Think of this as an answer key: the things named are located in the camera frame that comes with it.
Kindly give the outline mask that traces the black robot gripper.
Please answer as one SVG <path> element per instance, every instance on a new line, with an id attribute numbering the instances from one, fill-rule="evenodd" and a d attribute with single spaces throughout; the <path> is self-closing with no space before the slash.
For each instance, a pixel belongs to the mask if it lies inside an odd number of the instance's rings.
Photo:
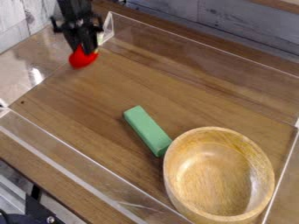
<path id="1" fill-rule="evenodd" d="M 56 0 L 61 18 L 50 16 L 50 25 L 56 33 L 62 32 L 72 51 L 80 43 L 86 55 L 96 50 L 97 32 L 102 32 L 101 16 L 92 10 L 92 0 Z"/>

